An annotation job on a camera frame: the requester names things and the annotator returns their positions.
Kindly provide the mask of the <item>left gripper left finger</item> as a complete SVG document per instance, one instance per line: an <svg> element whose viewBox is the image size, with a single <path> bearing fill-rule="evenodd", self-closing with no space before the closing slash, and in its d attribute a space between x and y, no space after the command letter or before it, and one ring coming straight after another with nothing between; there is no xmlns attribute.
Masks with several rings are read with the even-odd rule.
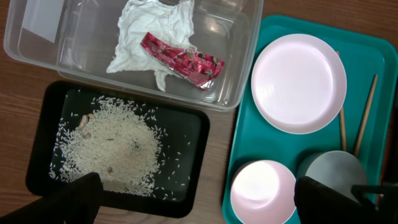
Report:
<svg viewBox="0 0 398 224"><path fill-rule="evenodd" d="M1 223L93 223L102 201L100 176L91 172L1 217Z"/></svg>

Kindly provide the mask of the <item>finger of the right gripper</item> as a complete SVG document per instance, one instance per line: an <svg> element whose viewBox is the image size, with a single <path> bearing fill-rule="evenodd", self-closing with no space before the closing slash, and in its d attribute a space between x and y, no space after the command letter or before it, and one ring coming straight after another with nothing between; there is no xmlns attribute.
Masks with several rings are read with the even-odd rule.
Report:
<svg viewBox="0 0 398 224"><path fill-rule="evenodd" d="M397 184L395 185L353 185L351 193L365 207L371 208L380 215L397 215ZM367 195L382 195L377 205Z"/></svg>

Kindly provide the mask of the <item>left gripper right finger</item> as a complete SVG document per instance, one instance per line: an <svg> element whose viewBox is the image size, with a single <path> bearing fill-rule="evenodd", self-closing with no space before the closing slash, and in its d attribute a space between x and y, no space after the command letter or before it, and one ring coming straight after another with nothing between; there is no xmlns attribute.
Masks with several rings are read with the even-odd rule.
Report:
<svg viewBox="0 0 398 224"><path fill-rule="evenodd" d="M388 222L375 209L361 205L310 177L296 181L294 204L301 224Z"/></svg>

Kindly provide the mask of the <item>grey-green bowl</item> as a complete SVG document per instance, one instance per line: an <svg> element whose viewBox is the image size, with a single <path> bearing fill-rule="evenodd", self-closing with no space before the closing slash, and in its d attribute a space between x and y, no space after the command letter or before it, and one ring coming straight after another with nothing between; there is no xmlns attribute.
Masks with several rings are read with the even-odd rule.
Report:
<svg viewBox="0 0 398 224"><path fill-rule="evenodd" d="M310 177L355 202L358 200L351 193L352 186L368 183L363 165L345 151L318 152L306 157L296 176Z"/></svg>

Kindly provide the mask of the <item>pink bowl with rice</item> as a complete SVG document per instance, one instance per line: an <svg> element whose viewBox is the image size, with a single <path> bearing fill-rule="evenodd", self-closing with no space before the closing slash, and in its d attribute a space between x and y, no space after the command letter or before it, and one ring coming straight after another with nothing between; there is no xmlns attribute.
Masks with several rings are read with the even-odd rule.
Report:
<svg viewBox="0 0 398 224"><path fill-rule="evenodd" d="M279 162L248 162L234 175L232 210L242 223L285 223L296 211L295 183L293 173Z"/></svg>

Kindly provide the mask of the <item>wooden chopstick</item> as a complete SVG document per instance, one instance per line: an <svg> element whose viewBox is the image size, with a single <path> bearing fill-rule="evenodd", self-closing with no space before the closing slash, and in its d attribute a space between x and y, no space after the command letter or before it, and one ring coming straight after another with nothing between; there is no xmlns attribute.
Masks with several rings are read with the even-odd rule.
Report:
<svg viewBox="0 0 398 224"><path fill-rule="evenodd" d="M374 92L376 90L377 79L378 79L378 75L375 74L375 76L373 78L372 85L371 85L371 89L369 91L369 95L368 95L368 98L367 98L367 102L366 102L366 106L365 106L365 109L364 109L364 113L363 113L363 117L362 117L362 120L361 120L361 124L360 124L359 130L358 130L358 136L357 136L357 139L356 139L356 142L355 142L355 145L354 145L354 153L353 154L354 154L355 157L358 157L358 155L359 155L359 150L360 150L360 147L361 147L361 143L362 143L362 140L363 140L364 132L365 132L365 129L366 129L366 124L367 124L369 113L370 113L370 110L371 110L371 105L372 105L373 98L374 98Z"/></svg>
<svg viewBox="0 0 398 224"><path fill-rule="evenodd" d="M343 106L340 109L339 120L340 120L341 149L343 151L347 151L346 124L345 124L345 113L344 113L344 107Z"/></svg>

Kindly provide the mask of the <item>pink round plate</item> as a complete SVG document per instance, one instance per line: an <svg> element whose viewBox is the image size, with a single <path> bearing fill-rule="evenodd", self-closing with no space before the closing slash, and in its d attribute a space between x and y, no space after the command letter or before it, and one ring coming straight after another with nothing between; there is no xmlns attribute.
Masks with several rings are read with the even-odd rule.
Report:
<svg viewBox="0 0 398 224"><path fill-rule="evenodd" d="M310 134L330 124L343 107L347 87L340 56L308 34L289 34L269 43L251 75L258 111L273 127L290 134Z"/></svg>

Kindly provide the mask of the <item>red snack wrapper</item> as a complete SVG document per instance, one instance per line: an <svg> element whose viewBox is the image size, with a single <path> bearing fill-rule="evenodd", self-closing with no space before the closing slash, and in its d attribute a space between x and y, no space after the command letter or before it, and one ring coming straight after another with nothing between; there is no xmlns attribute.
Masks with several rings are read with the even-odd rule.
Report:
<svg viewBox="0 0 398 224"><path fill-rule="evenodd" d="M212 55L171 47L149 32L141 41L141 47L169 70L201 90L211 88L225 65L224 61Z"/></svg>

